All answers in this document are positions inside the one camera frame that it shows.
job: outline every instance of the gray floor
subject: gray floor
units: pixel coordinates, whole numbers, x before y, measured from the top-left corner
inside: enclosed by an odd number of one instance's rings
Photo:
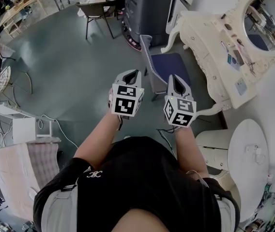
[[[13,71],[27,71],[32,78],[32,95],[16,89],[21,108],[58,119],[66,135],[77,145],[106,113],[108,91],[117,74],[130,69],[144,71],[145,68],[141,53],[129,47],[121,35],[120,21],[113,18],[109,23],[116,36],[114,40],[105,22],[99,20],[90,23],[86,41],[86,20],[77,16],[77,7],[73,6],[37,22],[8,44],[16,51],[17,61],[9,60],[6,64],[10,64]],[[204,74],[192,52],[184,51],[182,46],[175,44],[171,52],[180,53],[187,66],[198,110],[210,108],[213,101],[208,95]],[[159,53],[160,48],[151,51]],[[27,88],[25,76],[19,76],[17,83]],[[146,135],[168,146],[155,130],[169,128],[164,122],[164,96],[151,102],[153,94],[148,77],[142,79],[142,86],[145,88],[143,103],[137,115],[124,122],[116,140],[126,135]],[[202,118],[207,121],[192,123],[195,135],[205,130],[221,129],[218,116]],[[76,148],[63,137],[56,123],[54,129],[54,134],[62,139],[62,167]],[[167,135],[167,138],[174,145],[173,135]]]

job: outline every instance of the round white table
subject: round white table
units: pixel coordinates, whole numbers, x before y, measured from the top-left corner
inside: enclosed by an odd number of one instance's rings
[[[246,119],[234,131],[204,131],[196,141],[207,165],[229,171],[240,196],[240,221],[245,221],[255,213],[269,174],[269,151],[262,129]]]

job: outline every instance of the logo on shirt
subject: logo on shirt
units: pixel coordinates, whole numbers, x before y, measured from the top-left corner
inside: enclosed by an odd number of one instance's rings
[[[89,176],[87,176],[87,178],[101,177],[100,175],[98,175],[99,173],[102,173],[102,171],[92,172]]]

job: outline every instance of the mirror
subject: mirror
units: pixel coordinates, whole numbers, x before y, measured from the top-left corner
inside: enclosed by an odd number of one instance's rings
[[[264,51],[275,50],[275,0],[254,0],[244,16],[249,40]]]

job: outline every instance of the ornate white mirror frame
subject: ornate white mirror frame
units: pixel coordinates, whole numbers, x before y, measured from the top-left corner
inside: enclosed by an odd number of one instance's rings
[[[249,78],[250,82],[257,82],[262,78],[262,75],[275,64],[275,50],[264,51],[254,46],[254,44],[248,38],[244,28],[244,16],[247,8],[254,0],[239,0],[234,9],[230,9],[226,12],[226,22],[228,22],[233,31],[237,34],[237,37],[241,39],[247,53],[249,54],[253,64],[253,68],[257,73],[253,76],[248,72],[249,68],[243,68],[244,75]]]

